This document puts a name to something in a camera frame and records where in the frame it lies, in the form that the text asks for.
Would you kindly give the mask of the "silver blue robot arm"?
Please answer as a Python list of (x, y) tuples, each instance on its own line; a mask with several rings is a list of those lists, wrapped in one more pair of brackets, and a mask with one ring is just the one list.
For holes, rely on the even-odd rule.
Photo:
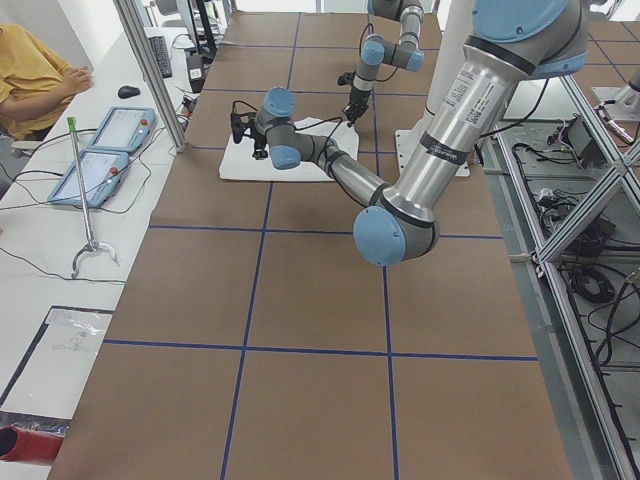
[(284, 88), (266, 94), (243, 133), (253, 139), (256, 156), (269, 158), (275, 168), (314, 163), (361, 205), (353, 236), (367, 261), (390, 266), (420, 257), (439, 238), (434, 211), (439, 198), (517, 85), (583, 67), (589, 8), (586, 1), (472, 2), (460, 69), (394, 184), (333, 139), (297, 129), (295, 100)]
[(401, 31), (396, 43), (375, 32), (368, 34), (360, 48), (356, 69), (338, 78), (339, 85), (351, 87), (349, 102), (343, 108), (349, 126), (353, 126), (367, 111), (381, 65), (416, 72), (424, 61), (424, 53), (419, 48), (424, 18), (420, 1), (368, 1), (367, 9), (371, 15), (398, 22)]

